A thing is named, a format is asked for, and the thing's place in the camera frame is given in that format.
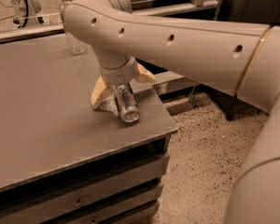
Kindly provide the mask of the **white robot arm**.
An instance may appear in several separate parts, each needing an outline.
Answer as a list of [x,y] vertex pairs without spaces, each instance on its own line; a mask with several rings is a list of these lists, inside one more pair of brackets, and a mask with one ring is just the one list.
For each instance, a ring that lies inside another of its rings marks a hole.
[[93,46],[101,76],[91,103],[113,86],[151,79],[138,60],[234,95],[268,113],[233,186],[223,224],[280,224],[280,26],[132,13],[131,0],[74,0],[66,29]]

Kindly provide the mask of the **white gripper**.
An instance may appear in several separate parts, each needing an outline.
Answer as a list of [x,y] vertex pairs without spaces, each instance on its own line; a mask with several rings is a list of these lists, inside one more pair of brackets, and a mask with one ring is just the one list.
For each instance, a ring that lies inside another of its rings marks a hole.
[[119,68],[100,67],[101,76],[97,79],[92,94],[91,106],[96,109],[101,102],[113,93],[110,85],[119,86],[130,82],[133,78],[139,83],[156,83],[155,76],[132,57]]

